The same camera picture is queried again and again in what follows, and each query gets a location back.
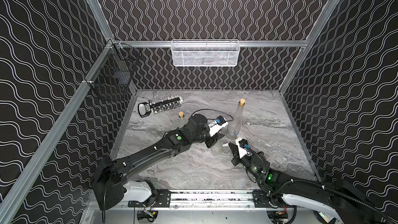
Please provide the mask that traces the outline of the short clear corked bottle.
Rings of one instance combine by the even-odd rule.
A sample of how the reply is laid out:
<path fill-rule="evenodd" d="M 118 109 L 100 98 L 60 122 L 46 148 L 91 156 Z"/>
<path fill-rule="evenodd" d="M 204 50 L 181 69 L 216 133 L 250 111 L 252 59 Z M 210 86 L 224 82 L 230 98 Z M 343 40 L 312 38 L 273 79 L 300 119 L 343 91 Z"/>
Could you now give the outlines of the short clear corked bottle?
<path fill-rule="evenodd" d="M 223 140 L 218 140 L 215 145 L 211 148 L 211 152 L 214 155 L 220 155 L 223 152 Z"/>

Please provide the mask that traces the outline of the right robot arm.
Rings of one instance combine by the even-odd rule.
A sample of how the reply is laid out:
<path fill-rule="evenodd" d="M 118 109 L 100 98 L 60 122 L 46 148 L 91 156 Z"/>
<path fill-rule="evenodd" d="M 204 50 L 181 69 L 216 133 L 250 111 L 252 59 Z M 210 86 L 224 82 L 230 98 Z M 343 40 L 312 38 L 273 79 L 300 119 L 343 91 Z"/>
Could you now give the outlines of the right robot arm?
<path fill-rule="evenodd" d="M 298 207 L 316 213 L 321 223 L 340 221 L 343 224 L 392 224 L 394 221 L 378 209 L 360 190 L 347 181 L 319 182 L 290 176 L 274 170 L 262 152 L 254 151 L 245 139 L 228 143 L 234 166 L 242 165 L 248 176 L 254 178 L 259 190 L 254 193 L 256 207 L 284 208 L 271 215 L 280 223 L 278 215 L 286 215 L 289 207 L 297 213 Z"/>

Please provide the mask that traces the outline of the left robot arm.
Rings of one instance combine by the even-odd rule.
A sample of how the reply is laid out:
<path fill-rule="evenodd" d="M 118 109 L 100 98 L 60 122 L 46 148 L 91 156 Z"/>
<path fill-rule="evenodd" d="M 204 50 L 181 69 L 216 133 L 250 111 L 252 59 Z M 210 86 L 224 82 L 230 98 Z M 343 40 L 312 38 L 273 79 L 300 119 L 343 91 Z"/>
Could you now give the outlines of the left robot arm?
<path fill-rule="evenodd" d="M 213 147 L 223 138 L 220 130 L 227 126 L 228 122 L 222 116 L 209 123 L 205 116 L 195 114 L 183 127 L 166 132 L 158 142 L 139 152 L 116 160 L 105 156 L 91 180 L 99 209 L 106 211 L 116 206 L 127 194 L 133 202 L 144 207 L 152 206 L 158 197 L 153 183 L 130 181 L 131 178 L 164 159 L 189 150 L 192 144 L 204 143 L 207 148 Z"/>

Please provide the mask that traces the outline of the tall clear corked bottle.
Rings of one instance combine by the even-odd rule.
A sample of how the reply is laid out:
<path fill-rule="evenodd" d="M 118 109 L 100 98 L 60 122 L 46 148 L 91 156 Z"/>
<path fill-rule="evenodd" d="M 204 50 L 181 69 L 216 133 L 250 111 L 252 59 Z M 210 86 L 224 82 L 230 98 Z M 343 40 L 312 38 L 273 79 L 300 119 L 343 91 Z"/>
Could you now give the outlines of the tall clear corked bottle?
<path fill-rule="evenodd" d="M 238 107 L 235 113 L 232 115 L 233 121 L 229 121 L 226 137 L 229 140 L 235 140 L 241 130 L 242 122 L 243 122 L 243 109 L 245 106 L 246 100 L 241 99 L 238 103 Z"/>

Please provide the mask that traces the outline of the metal base rail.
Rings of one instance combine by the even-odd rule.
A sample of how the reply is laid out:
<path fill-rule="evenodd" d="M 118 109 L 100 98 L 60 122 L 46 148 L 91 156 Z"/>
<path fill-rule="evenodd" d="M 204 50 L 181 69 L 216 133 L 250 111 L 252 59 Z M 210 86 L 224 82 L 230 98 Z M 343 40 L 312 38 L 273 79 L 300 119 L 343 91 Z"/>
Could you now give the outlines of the metal base rail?
<path fill-rule="evenodd" d="M 265 210 L 279 211 L 290 205 L 281 205 L 274 208 L 266 200 L 265 193 L 260 190 L 204 190 L 204 189 L 159 189 L 154 203 L 143 204 L 138 201 L 129 200 L 122 204 L 125 207 L 141 209 L 164 209 L 164 210 Z"/>

